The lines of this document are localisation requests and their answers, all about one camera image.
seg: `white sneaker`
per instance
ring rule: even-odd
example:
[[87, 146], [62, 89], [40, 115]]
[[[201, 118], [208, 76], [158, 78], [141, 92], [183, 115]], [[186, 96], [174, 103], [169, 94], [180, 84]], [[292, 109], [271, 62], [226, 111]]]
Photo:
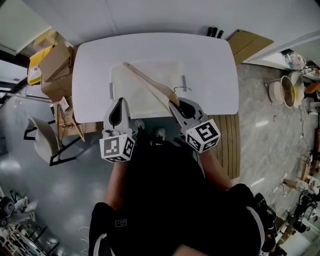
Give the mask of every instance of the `white sneaker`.
[[30, 216], [33, 222], [36, 222], [36, 214], [34, 211], [30, 212]]
[[163, 128], [159, 128], [155, 132], [155, 137], [156, 138], [162, 137], [162, 139], [165, 140], [166, 139], [166, 130]]
[[37, 208], [37, 206], [38, 206], [38, 200], [32, 201], [27, 205], [27, 207], [25, 208], [24, 212], [25, 213], [32, 212]]
[[288, 177], [288, 173], [286, 172], [281, 178], [281, 184], [284, 183], [284, 179], [286, 179], [287, 177]]
[[25, 196], [22, 200], [23, 200], [24, 206], [27, 206], [29, 204], [28, 197]]
[[141, 119], [136, 119], [136, 120], [134, 121], [134, 128], [135, 128], [135, 132], [138, 131], [138, 128], [145, 129], [145, 123], [144, 123], [144, 121], [142, 121]]

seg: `desk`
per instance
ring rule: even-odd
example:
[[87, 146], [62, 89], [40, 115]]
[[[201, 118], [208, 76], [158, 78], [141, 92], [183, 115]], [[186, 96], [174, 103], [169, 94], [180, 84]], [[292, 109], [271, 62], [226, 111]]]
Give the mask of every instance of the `desk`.
[[[238, 75], [227, 41], [194, 34], [140, 33], [80, 45], [72, 76], [75, 120], [78, 123], [104, 120], [113, 101], [109, 85], [112, 66], [154, 60], [182, 63], [186, 86], [192, 91], [179, 90], [178, 97], [197, 102], [208, 115], [229, 115], [238, 111]], [[162, 112], [131, 118], [169, 115]]]
[[311, 167], [311, 164], [312, 164], [312, 157], [313, 156], [312, 155], [310, 157], [307, 157], [305, 155], [302, 155], [302, 156], [305, 157], [306, 159], [299, 158], [300, 160], [303, 161], [303, 168], [302, 168], [302, 173], [301, 173], [300, 180], [305, 182], [306, 179], [307, 179], [307, 176], [310, 173], [310, 167]]

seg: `person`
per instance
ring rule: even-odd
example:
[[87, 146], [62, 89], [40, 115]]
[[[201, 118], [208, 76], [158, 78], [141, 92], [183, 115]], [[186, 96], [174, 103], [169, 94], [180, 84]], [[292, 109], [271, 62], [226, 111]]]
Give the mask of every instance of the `person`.
[[297, 220], [292, 226], [299, 233], [304, 233], [310, 230], [310, 227], [303, 224], [300, 220]]
[[315, 186], [315, 182], [311, 182], [310, 185], [303, 181], [293, 181], [291, 179], [284, 178], [282, 183], [290, 189], [302, 191], [299, 195], [299, 199], [294, 210], [294, 217], [299, 220], [309, 207], [312, 207], [310, 218], [317, 215], [317, 202], [320, 200], [319, 188]]
[[276, 246], [270, 253], [269, 256], [287, 256], [285, 250], [283, 250], [280, 246]]
[[318, 220], [318, 216], [313, 217], [313, 223], [315, 223]]
[[202, 171], [164, 129], [151, 145], [144, 123], [135, 126], [131, 160], [113, 164], [92, 211], [88, 255], [259, 255], [267, 226], [250, 189], [232, 186], [211, 150], [198, 154]]
[[274, 235], [267, 234], [265, 242], [261, 248], [263, 252], [270, 252], [276, 245], [276, 239]]

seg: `white wall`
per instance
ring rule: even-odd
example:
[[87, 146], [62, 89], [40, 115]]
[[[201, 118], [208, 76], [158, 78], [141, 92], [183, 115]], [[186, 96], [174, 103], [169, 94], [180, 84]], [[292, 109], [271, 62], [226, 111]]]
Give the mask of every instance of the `white wall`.
[[7, 0], [0, 7], [0, 45], [14, 52], [48, 29], [50, 26], [22, 0]]
[[304, 238], [299, 232], [296, 232], [280, 247], [287, 253], [287, 256], [301, 256], [311, 244], [312, 242]]
[[302, 254], [303, 256], [317, 256], [320, 252], [320, 237], [318, 237], [311, 246]]
[[292, 47], [291, 50], [320, 66], [320, 39]]
[[260, 54], [320, 30], [314, 0], [23, 0], [72, 44], [140, 32], [222, 38], [243, 29], [274, 40]]
[[315, 226], [319, 225], [319, 222], [313, 223], [312, 220], [307, 220], [307, 218], [302, 219], [302, 223], [307, 227], [310, 227], [309, 231], [305, 231], [302, 235], [311, 242], [314, 242], [320, 236], [320, 230]]

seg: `black t-shirt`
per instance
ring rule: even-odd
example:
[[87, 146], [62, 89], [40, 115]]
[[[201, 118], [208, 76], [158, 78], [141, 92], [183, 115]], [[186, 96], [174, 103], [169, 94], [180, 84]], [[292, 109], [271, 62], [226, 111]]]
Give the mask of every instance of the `black t-shirt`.
[[[248, 187], [216, 190], [198, 163], [179, 147], [136, 147], [128, 165], [124, 207], [97, 203], [90, 225], [89, 256], [97, 238], [116, 256], [170, 256], [181, 244], [207, 255], [258, 255], [258, 225]], [[110, 250], [100, 255], [109, 255]]]

